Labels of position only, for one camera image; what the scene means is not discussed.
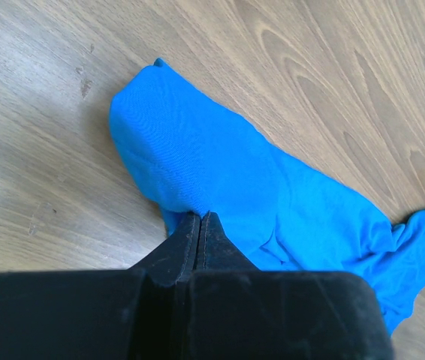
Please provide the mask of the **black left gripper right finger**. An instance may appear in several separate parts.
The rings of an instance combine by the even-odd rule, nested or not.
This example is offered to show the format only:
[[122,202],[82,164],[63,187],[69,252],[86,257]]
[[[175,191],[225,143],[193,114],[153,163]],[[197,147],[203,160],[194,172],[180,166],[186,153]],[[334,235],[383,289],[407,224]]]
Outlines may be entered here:
[[225,235],[219,216],[208,212],[200,222],[196,270],[258,271],[258,268]]

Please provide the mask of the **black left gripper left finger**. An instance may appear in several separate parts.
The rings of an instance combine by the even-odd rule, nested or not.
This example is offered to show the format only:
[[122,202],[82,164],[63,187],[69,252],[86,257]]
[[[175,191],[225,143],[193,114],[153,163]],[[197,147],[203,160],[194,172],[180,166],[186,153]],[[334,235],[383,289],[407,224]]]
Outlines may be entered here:
[[187,213],[168,238],[129,270],[144,270],[158,285],[175,285],[192,272],[199,233],[200,217]]

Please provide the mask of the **blue t-shirt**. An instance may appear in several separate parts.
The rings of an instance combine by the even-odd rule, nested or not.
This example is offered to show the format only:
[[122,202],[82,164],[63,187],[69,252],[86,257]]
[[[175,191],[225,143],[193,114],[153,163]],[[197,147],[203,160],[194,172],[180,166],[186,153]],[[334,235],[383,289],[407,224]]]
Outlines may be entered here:
[[425,209],[393,224],[368,199],[270,143],[157,59],[110,105],[119,156],[169,231],[219,216],[264,271],[345,271],[374,289],[387,329],[425,287]]

